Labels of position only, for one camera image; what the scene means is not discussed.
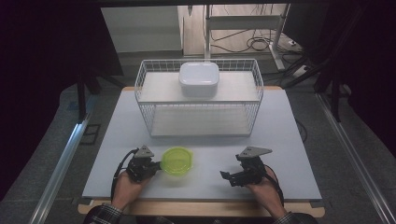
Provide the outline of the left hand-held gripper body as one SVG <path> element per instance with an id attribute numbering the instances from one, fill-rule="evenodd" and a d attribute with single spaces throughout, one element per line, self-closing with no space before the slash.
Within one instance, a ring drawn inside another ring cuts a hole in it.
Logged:
<path id="1" fill-rule="evenodd" d="M 126 173 L 136 183 L 154 176 L 157 172 L 157 163 L 152 160 L 153 152 L 145 145 L 127 153 L 126 158 L 132 155 L 127 164 Z"/>

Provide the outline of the white cabinet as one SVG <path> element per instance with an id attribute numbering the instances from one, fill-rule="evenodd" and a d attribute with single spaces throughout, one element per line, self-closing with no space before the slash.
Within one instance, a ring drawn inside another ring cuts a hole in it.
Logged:
<path id="1" fill-rule="evenodd" d="M 101 10 L 118 53 L 182 49 L 176 6 Z"/>

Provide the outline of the white power strip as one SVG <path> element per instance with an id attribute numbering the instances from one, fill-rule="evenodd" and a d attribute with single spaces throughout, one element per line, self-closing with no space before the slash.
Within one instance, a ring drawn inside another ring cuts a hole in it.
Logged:
<path id="1" fill-rule="evenodd" d="M 307 71 L 309 71 L 311 69 L 310 66 L 308 65 L 302 65 L 300 68 L 298 68 L 293 74 L 293 77 L 300 77 L 303 74 L 305 74 Z"/>

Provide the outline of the black metal stand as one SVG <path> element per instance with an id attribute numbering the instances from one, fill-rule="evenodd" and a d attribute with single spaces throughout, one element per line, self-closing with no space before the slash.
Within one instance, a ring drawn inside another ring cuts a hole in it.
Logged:
<path id="1" fill-rule="evenodd" d="M 77 73 L 78 89 L 78 124 L 88 116 L 88 107 L 85 97 L 85 88 L 88 88 L 90 94 L 98 95 L 101 92 L 101 86 L 98 77 L 104 79 L 110 84 L 123 89 L 126 84 L 115 79 L 115 76 L 122 76 L 123 72 L 119 62 L 105 63 L 104 65 L 92 65 L 89 63 L 80 63 Z"/>
<path id="2" fill-rule="evenodd" d="M 291 88 L 297 84 L 319 74 L 317 81 L 314 84 L 314 90 L 318 93 L 323 93 L 329 86 L 332 87 L 330 111 L 331 115 L 337 122 L 340 122 L 339 117 L 339 98 L 340 98 L 340 76 L 335 70 L 334 57 L 331 56 L 322 63 L 313 66 L 311 69 L 293 79 L 290 82 L 282 84 L 283 89 Z"/>

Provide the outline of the green round plastic container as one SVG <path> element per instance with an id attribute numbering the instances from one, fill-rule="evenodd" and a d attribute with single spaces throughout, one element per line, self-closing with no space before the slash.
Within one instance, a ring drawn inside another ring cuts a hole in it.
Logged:
<path id="1" fill-rule="evenodd" d="M 184 147 L 171 147 L 163 153 L 160 166 L 168 175 L 185 175 L 193 166 L 193 153 Z"/>

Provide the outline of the white wire rack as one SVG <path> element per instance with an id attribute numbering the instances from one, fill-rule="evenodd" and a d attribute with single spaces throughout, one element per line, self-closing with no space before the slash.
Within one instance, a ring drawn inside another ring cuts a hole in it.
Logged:
<path id="1" fill-rule="evenodd" d="M 178 82 L 183 63 L 215 63 L 217 93 L 185 97 Z M 263 97 L 262 74 L 254 59 L 144 60 L 134 95 L 151 136 L 249 136 Z"/>

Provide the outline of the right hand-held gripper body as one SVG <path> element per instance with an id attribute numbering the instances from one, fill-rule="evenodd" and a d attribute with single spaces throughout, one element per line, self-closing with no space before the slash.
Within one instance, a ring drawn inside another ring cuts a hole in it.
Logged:
<path id="1" fill-rule="evenodd" d="M 261 155 L 271 153 L 272 149 L 263 147 L 246 147 L 236 159 L 241 162 L 242 172 L 230 175 L 232 187 L 243 187 L 247 184 L 259 184 L 266 175 L 266 169 Z"/>

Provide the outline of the clear square plastic container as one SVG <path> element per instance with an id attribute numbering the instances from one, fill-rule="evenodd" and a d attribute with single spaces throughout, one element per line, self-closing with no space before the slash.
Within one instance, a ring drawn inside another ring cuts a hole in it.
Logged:
<path id="1" fill-rule="evenodd" d="M 219 67 L 210 62 L 183 63 L 178 82 L 185 97 L 214 97 L 219 84 Z"/>

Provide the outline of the person's right hand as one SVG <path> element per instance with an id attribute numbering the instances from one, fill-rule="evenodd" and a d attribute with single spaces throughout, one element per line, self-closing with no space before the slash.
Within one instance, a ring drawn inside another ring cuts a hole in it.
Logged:
<path id="1" fill-rule="evenodd" d="M 248 184 L 246 188 L 254 194 L 257 202 L 269 212 L 274 220 L 278 220 L 288 213 L 282 205 L 276 187 L 266 177 L 260 184 Z"/>

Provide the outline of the aluminium rail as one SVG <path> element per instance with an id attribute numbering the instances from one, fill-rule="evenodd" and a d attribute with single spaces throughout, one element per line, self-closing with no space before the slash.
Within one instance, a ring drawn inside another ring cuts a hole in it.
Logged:
<path id="1" fill-rule="evenodd" d="M 343 125 L 333 116 L 330 103 L 326 99 L 326 96 L 323 93 L 317 93 L 316 97 L 382 223 L 396 224 L 396 213 L 391 211 L 388 201 L 380 187 L 375 183 L 373 177 L 369 174 L 368 169 L 352 144 Z"/>
<path id="2" fill-rule="evenodd" d="M 50 176 L 49 182 L 45 187 L 28 224 L 45 224 L 47 216 L 64 181 L 66 172 L 71 164 L 71 161 L 78 148 L 79 141 L 83 136 L 90 118 L 91 114 L 87 113 L 83 117 L 82 121 L 79 121 L 75 125 L 70 137 L 68 138 L 66 146 L 64 147 L 64 151 L 61 154 L 61 157 L 58 160 L 52 175 Z"/>

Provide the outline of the white metal desk frame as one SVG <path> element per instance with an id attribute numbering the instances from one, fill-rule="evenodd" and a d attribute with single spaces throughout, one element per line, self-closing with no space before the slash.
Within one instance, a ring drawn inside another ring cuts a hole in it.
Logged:
<path id="1" fill-rule="evenodd" d="M 286 4 L 280 15 L 257 15 L 257 16 L 211 16 L 210 5 L 205 6 L 205 58 L 211 57 L 210 52 L 210 31 L 211 30 L 246 30 L 261 29 L 275 30 L 275 37 L 269 43 L 269 50 L 272 54 L 278 71 L 285 71 L 285 65 L 282 62 L 278 52 L 278 42 L 283 31 L 283 27 L 288 15 L 290 5 Z"/>

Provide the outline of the person's left hand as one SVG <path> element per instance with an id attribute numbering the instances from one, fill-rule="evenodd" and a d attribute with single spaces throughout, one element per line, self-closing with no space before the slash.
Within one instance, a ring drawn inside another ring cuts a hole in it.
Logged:
<path id="1" fill-rule="evenodd" d="M 114 189 L 111 205 L 123 211 L 138 198 L 149 181 L 150 178 L 141 182 L 134 182 L 126 172 L 121 172 Z"/>

